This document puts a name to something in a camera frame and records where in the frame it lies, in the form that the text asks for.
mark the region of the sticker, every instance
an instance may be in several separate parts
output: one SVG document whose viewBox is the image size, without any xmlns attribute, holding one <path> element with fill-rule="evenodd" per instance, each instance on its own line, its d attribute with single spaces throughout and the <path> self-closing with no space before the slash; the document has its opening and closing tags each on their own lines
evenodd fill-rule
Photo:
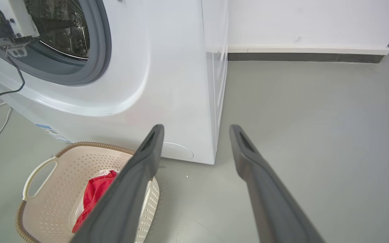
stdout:
<svg viewBox="0 0 389 243">
<path fill-rule="evenodd" d="M 57 139 L 59 141 L 71 143 L 68 139 L 66 139 L 65 137 L 61 136 L 61 134 L 57 133 L 54 129 L 51 129 L 51 127 L 45 126 L 45 125 L 40 125 L 40 124 L 36 124 L 36 125 L 39 128 L 42 128 L 43 130 L 45 130 L 49 135 L 51 135 L 55 139 Z"/>
</svg>

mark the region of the red clothing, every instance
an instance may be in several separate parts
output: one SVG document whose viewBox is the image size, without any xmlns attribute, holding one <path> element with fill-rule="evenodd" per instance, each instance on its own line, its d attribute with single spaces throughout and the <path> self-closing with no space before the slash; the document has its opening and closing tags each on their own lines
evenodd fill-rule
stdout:
<svg viewBox="0 0 389 243">
<path fill-rule="evenodd" d="M 107 175 L 101 177 L 95 177 L 88 181 L 85 188 L 85 194 L 83 195 L 83 212 L 76 220 L 76 224 L 73 226 L 72 232 L 75 233 L 82 226 L 82 223 L 88 217 L 88 214 L 94 209 L 97 202 L 104 195 L 108 187 L 112 184 L 113 180 L 117 177 L 117 173 L 113 170 Z"/>
</svg>

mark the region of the washing machine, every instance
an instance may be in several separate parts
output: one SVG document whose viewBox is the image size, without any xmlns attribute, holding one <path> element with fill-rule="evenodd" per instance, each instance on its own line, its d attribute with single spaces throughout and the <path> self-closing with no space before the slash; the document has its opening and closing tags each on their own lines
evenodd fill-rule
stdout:
<svg viewBox="0 0 389 243">
<path fill-rule="evenodd" d="M 26 82 L 1 99 L 71 143 L 137 149 L 163 124 L 163 157 L 214 164 L 228 12 L 227 0 L 0 0 L 17 44 L 0 47 L 0 92 L 22 84 L 7 55 Z"/>
</svg>

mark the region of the floor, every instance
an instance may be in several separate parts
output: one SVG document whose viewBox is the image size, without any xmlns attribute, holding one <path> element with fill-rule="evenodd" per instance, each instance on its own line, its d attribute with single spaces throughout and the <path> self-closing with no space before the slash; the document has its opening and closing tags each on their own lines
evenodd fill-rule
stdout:
<svg viewBox="0 0 389 243">
<path fill-rule="evenodd" d="M 326 242 L 389 242 L 389 55 L 380 64 L 230 62 L 216 164 L 161 161 L 146 242 L 258 241 L 231 124 Z M 14 218 L 26 178 L 64 146 L 13 112 L 0 136 L 0 242 L 21 242 Z"/>
</svg>

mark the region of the plastic laundry basket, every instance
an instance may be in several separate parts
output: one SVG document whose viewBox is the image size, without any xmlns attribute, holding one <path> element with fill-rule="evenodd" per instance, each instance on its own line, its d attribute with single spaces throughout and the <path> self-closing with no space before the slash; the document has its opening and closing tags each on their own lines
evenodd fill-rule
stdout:
<svg viewBox="0 0 389 243">
<path fill-rule="evenodd" d="M 120 171 L 134 151 L 104 143 L 79 142 L 67 146 L 46 160 L 28 177 L 23 189 L 16 228 L 29 243 L 68 243 L 79 215 L 77 205 L 82 202 L 88 180 L 103 169 Z M 47 164 L 55 162 L 51 174 L 34 196 L 28 196 L 34 176 Z M 136 243 L 142 243 L 150 229 L 159 200 L 159 186 L 153 178 L 147 186 L 139 216 Z"/>
</svg>

